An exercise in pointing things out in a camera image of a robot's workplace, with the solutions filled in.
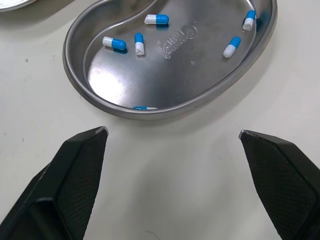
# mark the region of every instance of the engraved logo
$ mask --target engraved logo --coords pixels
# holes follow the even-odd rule
[[[170,59],[171,55],[177,51],[186,41],[197,36],[197,29],[191,25],[184,25],[180,31],[175,32],[165,42],[158,41],[158,46],[165,52],[165,58]]]

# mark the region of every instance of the stainless steel tray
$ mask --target stainless steel tray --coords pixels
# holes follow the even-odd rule
[[[256,25],[243,31],[253,8]],[[169,26],[145,25],[146,14],[155,13],[167,14]],[[100,0],[72,24],[64,69],[76,90],[107,113],[139,120],[174,117],[213,100],[245,74],[267,46],[277,13],[276,0]],[[144,57],[136,56],[136,33],[144,35]],[[127,51],[103,47],[104,36],[126,41]],[[235,36],[242,42],[225,59]]]
[[[22,8],[36,0],[0,0],[0,12]]]

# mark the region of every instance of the capsule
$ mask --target capsule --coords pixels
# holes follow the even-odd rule
[[[135,42],[135,53],[138,56],[145,55],[144,36],[141,33],[137,33],[134,36],[134,42]]]
[[[118,49],[118,50],[125,50],[127,48],[127,44],[125,41],[116,39],[116,38],[111,38],[108,36],[105,36],[102,40],[102,44],[105,47],[110,47],[113,49]]]
[[[240,37],[238,36],[234,37],[229,43],[229,45],[226,47],[226,49],[224,50],[223,56],[227,59],[231,58],[232,55],[235,53],[236,49],[239,47],[240,43],[241,43]]]
[[[244,20],[243,29],[246,31],[250,31],[252,29],[252,26],[254,25],[255,18],[256,18],[256,11],[254,10],[248,11]]]
[[[150,107],[150,106],[135,106],[133,109],[136,109],[136,110],[156,110],[158,108]]]
[[[164,14],[148,14],[144,19],[145,24],[168,24],[169,17]]]

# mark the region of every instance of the white table surface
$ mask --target white table surface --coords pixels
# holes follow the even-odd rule
[[[279,0],[274,35],[253,67],[178,119],[120,119],[86,102],[62,63],[66,33],[95,0],[39,0],[0,14],[0,221],[73,135],[107,126],[86,240],[279,240],[238,134],[294,142],[320,166],[317,0]]]

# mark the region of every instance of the capsule blue half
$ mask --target capsule blue half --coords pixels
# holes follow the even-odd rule
[[[254,20],[256,18],[256,11],[255,10],[248,11],[245,18]]]
[[[125,50],[127,48],[127,44],[125,41],[114,38],[112,40],[111,47],[114,49]]]
[[[144,43],[144,36],[141,33],[137,33],[134,36],[134,43]]]
[[[157,14],[155,16],[155,23],[156,24],[168,24],[169,23],[169,17],[164,14]]]
[[[240,43],[241,43],[241,38],[238,37],[238,36],[236,36],[236,37],[234,37],[234,38],[231,40],[231,42],[229,43],[229,45],[232,45],[232,46],[234,46],[234,47],[237,49],[237,48],[239,47]]]

